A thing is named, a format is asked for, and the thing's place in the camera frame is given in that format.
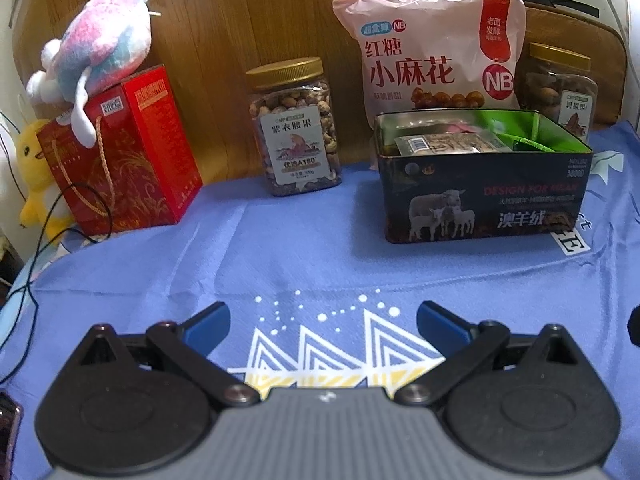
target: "jar lid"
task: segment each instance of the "jar lid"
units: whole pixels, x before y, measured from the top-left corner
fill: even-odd
[[[531,43],[529,45],[529,55],[536,59],[541,59],[542,61],[570,66],[585,72],[591,70],[590,57],[583,56],[577,52],[572,52],[571,50],[565,50],[564,48],[558,48],[556,46],[544,45],[542,43]]]
[[[323,73],[319,57],[300,57],[252,68],[246,72],[246,79],[253,90],[267,90],[305,81]]]

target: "tablecloth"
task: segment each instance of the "tablecloth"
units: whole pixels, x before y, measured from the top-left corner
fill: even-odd
[[[345,168],[341,186],[288,198],[269,196],[260,178],[208,186],[177,226],[72,251],[34,282],[33,345],[7,386],[24,406],[14,478],[50,470],[34,414],[92,324],[143,332],[225,301],[231,332],[209,358],[262,393],[291,385],[382,385],[392,393],[441,359],[415,329],[417,307],[434,300],[514,332],[564,324],[622,411],[606,470],[639,479],[640,349],[626,322],[640,303],[640,141],[620,123],[591,134],[590,145],[582,213],[561,237],[389,244],[379,177],[360,165]],[[0,328],[18,296],[0,312]],[[20,359],[32,315],[27,301],[0,354],[0,376]]]

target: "plush toy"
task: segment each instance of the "plush toy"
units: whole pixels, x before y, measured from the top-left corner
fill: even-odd
[[[151,48],[149,0],[91,0],[62,40],[44,46],[39,70],[27,83],[33,104],[73,103],[71,127],[78,141],[95,144],[95,127],[84,113],[94,96],[133,74]]]
[[[15,139],[15,156],[22,179],[29,188],[27,202],[20,212],[20,224],[25,227],[44,224],[54,202],[60,195],[60,188],[51,174],[47,159],[44,158],[36,134],[49,121],[36,121],[27,126]],[[64,229],[74,223],[74,217],[64,198],[53,210],[45,227],[45,234],[53,240]]]

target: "nut jar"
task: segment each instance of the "nut jar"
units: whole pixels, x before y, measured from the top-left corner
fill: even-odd
[[[564,126],[579,139],[593,126],[598,85],[590,78],[591,59],[541,43],[529,45],[520,105]]]
[[[255,139],[269,190],[287,196],[341,182],[329,85],[319,57],[246,72]]]

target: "red gift box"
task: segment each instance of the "red gift box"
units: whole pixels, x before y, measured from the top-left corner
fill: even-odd
[[[202,180],[164,66],[94,96],[84,111],[98,131],[92,148],[76,139],[70,112],[38,133],[60,189],[93,187],[111,210],[114,232],[177,223]],[[69,189],[65,199],[85,234],[109,231],[108,215],[91,190]]]

